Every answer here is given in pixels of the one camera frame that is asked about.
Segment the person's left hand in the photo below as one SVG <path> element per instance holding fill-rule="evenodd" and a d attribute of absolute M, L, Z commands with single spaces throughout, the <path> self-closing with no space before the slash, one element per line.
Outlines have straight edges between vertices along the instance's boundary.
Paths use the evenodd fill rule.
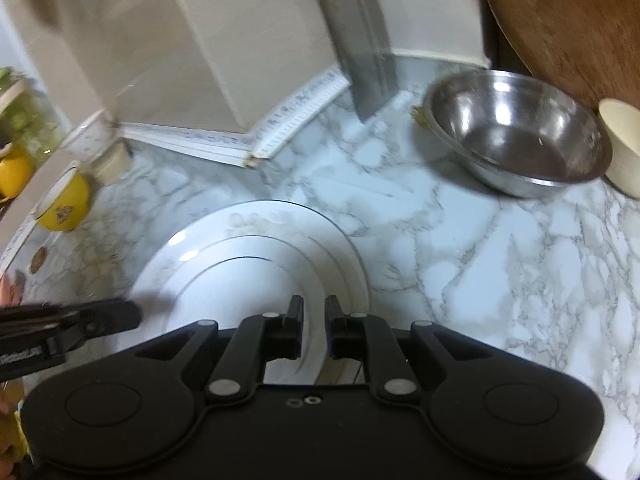
<path fill-rule="evenodd" d="M 22 302 L 24 294 L 24 276 L 16 274 L 14 280 L 6 274 L 1 275 L 1 307 L 17 307 Z M 6 390 L 1 389 L 1 414 L 7 415 L 10 412 L 11 403 L 6 396 Z"/>

